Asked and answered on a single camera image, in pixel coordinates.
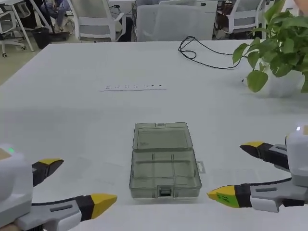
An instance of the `green leaf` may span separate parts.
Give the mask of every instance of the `green leaf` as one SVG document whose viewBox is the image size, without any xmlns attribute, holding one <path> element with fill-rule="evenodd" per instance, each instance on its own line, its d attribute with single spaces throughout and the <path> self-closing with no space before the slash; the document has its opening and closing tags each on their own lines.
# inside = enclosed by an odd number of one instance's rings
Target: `green leaf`
<svg viewBox="0 0 308 231">
<path fill-rule="evenodd" d="M 277 13 L 280 13 L 283 6 L 285 4 L 285 0 L 280 0 L 276 2 L 272 7 L 270 7 L 264 14 L 266 21 L 269 23 L 273 16 Z"/>
<path fill-rule="evenodd" d="M 249 45 L 247 43 L 243 43 L 241 44 L 238 48 L 235 49 L 234 53 L 233 53 L 233 64 L 235 64 L 237 61 L 239 61 L 243 55 L 244 50 L 246 49 L 246 47 L 248 47 Z"/>
<path fill-rule="evenodd" d="M 285 54 L 293 53 L 294 51 L 294 41 L 290 38 L 287 38 L 281 47 L 281 51 Z"/>
<path fill-rule="evenodd" d="M 299 56 L 297 54 L 291 54 L 288 57 L 288 64 L 296 66 L 299 62 Z"/>
<path fill-rule="evenodd" d="M 308 72 L 305 72 L 304 75 L 305 75 L 305 82 L 304 82 L 304 85 L 303 85 L 302 90 L 300 92 L 301 93 L 308 93 Z"/>
<path fill-rule="evenodd" d="M 252 92 L 258 92 L 264 87 L 269 77 L 262 71 L 252 71 L 247 77 L 247 84 Z"/>
<path fill-rule="evenodd" d="M 258 49 L 258 45 L 259 44 L 254 44 L 254 45 L 250 46 L 248 51 L 246 52 L 246 54 L 248 54 L 250 51 L 254 51 L 254 50 Z"/>
<path fill-rule="evenodd" d="M 263 60 L 267 63 L 270 63 L 277 55 L 278 54 L 276 51 L 268 51 L 264 54 Z"/>
<path fill-rule="evenodd" d="M 275 39 L 267 39 L 258 45 L 260 58 L 262 58 L 266 52 L 272 51 L 278 48 L 277 40 Z"/>
<path fill-rule="evenodd" d="M 308 28 L 308 22 L 304 17 L 298 16 L 294 18 L 288 18 L 288 20 L 285 20 L 282 24 L 283 28 L 289 28 L 292 26 Z"/>
<path fill-rule="evenodd" d="M 254 51 L 254 52 L 249 53 L 247 59 L 251 67 L 254 69 L 259 60 L 259 52 Z"/>
<path fill-rule="evenodd" d="M 294 68 L 295 71 L 300 71 L 302 73 L 304 72 L 308 72 L 308 65 L 307 64 L 301 64 L 301 65 L 297 65 L 295 68 Z"/>
<path fill-rule="evenodd" d="M 260 71 L 264 71 L 264 69 L 265 69 L 265 66 L 262 64 L 262 62 L 260 62 L 259 63 L 259 69 L 260 69 Z"/>
<path fill-rule="evenodd" d="M 303 53 L 308 53 L 308 47 L 302 47 L 300 51 Z"/>
<path fill-rule="evenodd" d="M 265 28 L 258 27 L 258 28 L 253 29 L 252 32 L 253 32 L 253 33 L 254 33 L 254 32 L 265 32 L 265 33 L 269 33 L 270 31 L 267 30 L 267 29 L 265 29 Z"/>
<path fill-rule="evenodd" d="M 253 45 L 256 45 L 256 44 L 259 44 L 260 43 L 260 38 L 259 37 L 256 37 L 251 43 L 250 43 L 250 46 L 253 46 Z"/>
<path fill-rule="evenodd" d="M 303 64 L 308 66 L 308 54 L 305 55 L 303 59 Z"/>
<path fill-rule="evenodd" d="M 276 72 L 273 72 L 273 74 L 277 77 L 280 78 L 282 76 L 287 75 L 290 71 L 292 70 L 292 66 L 289 64 L 283 64 L 280 63 L 280 66 L 276 70 Z"/>
<path fill-rule="evenodd" d="M 305 29 L 305 30 L 301 31 L 301 33 L 298 33 L 297 31 L 295 31 L 295 33 L 296 33 L 296 36 L 298 36 L 299 38 L 301 38 L 301 37 L 303 37 L 303 38 L 308 37 L 308 29 Z"/>
<path fill-rule="evenodd" d="M 270 62 L 270 69 L 273 73 L 276 73 L 278 71 L 280 63 L 281 63 L 281 59 L 279 55 L 275 56 L 272 59 L 272 61 Z"/>
</svg>

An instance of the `table surface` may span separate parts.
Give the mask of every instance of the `table surface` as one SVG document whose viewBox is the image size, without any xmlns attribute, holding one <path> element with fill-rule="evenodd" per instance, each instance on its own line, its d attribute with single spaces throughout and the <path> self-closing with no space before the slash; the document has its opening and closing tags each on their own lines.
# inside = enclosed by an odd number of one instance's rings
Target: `table surface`
<svg viewBox="0 0 308 231">
<path fill-rule="evenodd" d="M 233 52 L 243 41 L 205 41 Z M 246 60 L 218 70 L 185 59 L 180 42 L 51 44 L 0 86 L 0 141 L 31 163 L 60 157 L 64 164 L 35 188 L 34 201 L 91 193 L 118 195 L 102 216 L 75 230 L 276 230 L 307 227 L 308 206 L 279 214 L 231 209 L 206 192 L 228 184 L 280 180 L 289 174 L 250 157 L 239 145 L 283 143 L 307 120 L 307 96 L 264 99 L 240 77 Z M 198 44 L 198 60 L 231 66 L 230 56 Z M 167 90 L 100 92 L 107 85 L 162 84 Z M 133 200 L 128 189 L 135 123 L 186 122 L 196 159 L 204 162 L 200 196 L 192 200 Z"/>
</svg>

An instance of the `power strip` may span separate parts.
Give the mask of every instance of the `power strip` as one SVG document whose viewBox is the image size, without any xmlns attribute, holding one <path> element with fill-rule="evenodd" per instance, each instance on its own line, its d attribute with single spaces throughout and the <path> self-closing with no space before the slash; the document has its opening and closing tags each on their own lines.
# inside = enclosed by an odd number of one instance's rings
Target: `power strip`
<svg viewBox="0 0 308 231">
<path fill-rule="evenodd" d="M 116 86 L 105 86 L 100 91 L 125 91 L 125 90 L 167 90 L 163 85 L 145 84 L 145 85 L 116 85 Z"/>
</svg>

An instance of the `white desk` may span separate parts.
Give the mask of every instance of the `white desk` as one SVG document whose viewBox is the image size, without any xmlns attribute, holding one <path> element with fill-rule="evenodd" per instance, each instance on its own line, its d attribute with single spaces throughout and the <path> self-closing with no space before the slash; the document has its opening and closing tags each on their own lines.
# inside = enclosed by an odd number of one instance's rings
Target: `white desk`
<svg viewBox="0 0 308 231">
<path fill-rule="evenodd" d="M 241 42 L 205 44 L 233 52 Z M 307 121 L 307 96 L 258 98 L 240 81 L 250 71 L 247 61 L 234 70 L 206 68 L 181 56 L 178 45 L 51 44 L 0 86 L 0 142 L 14 144 L 30 162 L 65 160 L 35 189 L 34 201 L 95 192 L 118 195 L 113 207 L 76 230 L 304 230 L 308 206 L 282 207 L 279 214 L 231 209 L 209 200 L 206 192 L 221 185 L 288 177 L 239 145 L 254 140 L 283 143 L 297 121 Z M 200 45 L 190 48 L 202 62 L 232 65 L 229 56 Z M 151 83 L 164 84 L 167 90 L 99 92 L 109 84 Z M 141 202 L 130 197 L 134 124 L 147 122 L 188 123 L 196 158 L 206 170 L 197 199 L 137 205 Z"/>
<path fill-rule="evenodd" d="M 15 9 L 15 6 L 14 6 L 14 4 L 19 3 L 19 2 L 22 2 L 22 1 L 23 1 L 23 0 L 0 0 L 0 4 L 6 4 L 6 5 L 12 6 L 12 9 L 13 9 L 13 12 L 14 12 L 14 14 L 15 14 L 15 17 L 16 17 L 16 19 L 17 19 L 17 21 L 18 21 L 18 24 L 20 25 L 21 30 L 22 30 L 22 32 L 23 32 L 23 34 L 24 34 L 24 36 L 25 36 L 25 38 L 26 38 L 26 40 L 27 40 L 27 43 L 28 43 L 28 45 L 29 45 L 29 48 L 30 48 L 31 51 L 34 51 L 34 50 L 33 50 L 33 47 L 32 47 L 32 44 L 31 44 L 31 42 L 30 42 L 30 40 L 29 40 L 29 37 L 28 37 L 28 35 L 27 35 L 26 31 L 25 31 L 25 28 L 24 28 L 24 26 L 23 26 L 23 24 L 22 24 L 22 22 L 21 22 L 21 20 L 20 20 L 20 18 L 19 18 L 19 16 L 18 16 L 18 13 L 17 13 L 17 11 L 16 11 L 16 9 Z M 50 27 L 49 24 L 47 23 L 45 17 L 43 16 L 43 14 L 41 13 L 41 11 L 39 10 L 38 6 L 35 4 L 35 2 L 34 2 L 33 0 L 30 0 L 30 2 L 31 2 L 31 4 L 33 5 L 33 7 L 34 7 L 34 9 L 36 10 L 36 12 L 38 13 L 38 15 L 40 16 L 40 18 L 41 18 L 41 19 L 43 20 L 43 22 L 45 23 L 45 25 L 47 25 L 48 27 Z"/>
</svg>

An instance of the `sticker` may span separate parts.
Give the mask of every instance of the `sticker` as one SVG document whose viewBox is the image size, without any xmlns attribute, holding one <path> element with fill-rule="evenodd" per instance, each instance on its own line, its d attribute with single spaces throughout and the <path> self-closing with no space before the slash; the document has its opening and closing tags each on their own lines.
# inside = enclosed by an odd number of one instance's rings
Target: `sticker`
<svg viewBox="0 0 308 231">
<path fill-rule="evenodd" d="M 305 136 L 308 135 L 308 126 L 307 125 L 304 126 L 303 133 L 304 133 Z"/>
<path fill-rule="evenodd" d="M 0 148 L 0 160 L 4 160 L 9 157 L 11 157 L 11 155 L 4 151 L 2 148 Z"/>
<path fill-rule="evenodd" d="M 218 202 L 233 208 L 239 208 L 239 203 L 235 195 L 225 195 L 221 193 L 216 193 L 216 195 L 218 197 Z"/>
</svg>

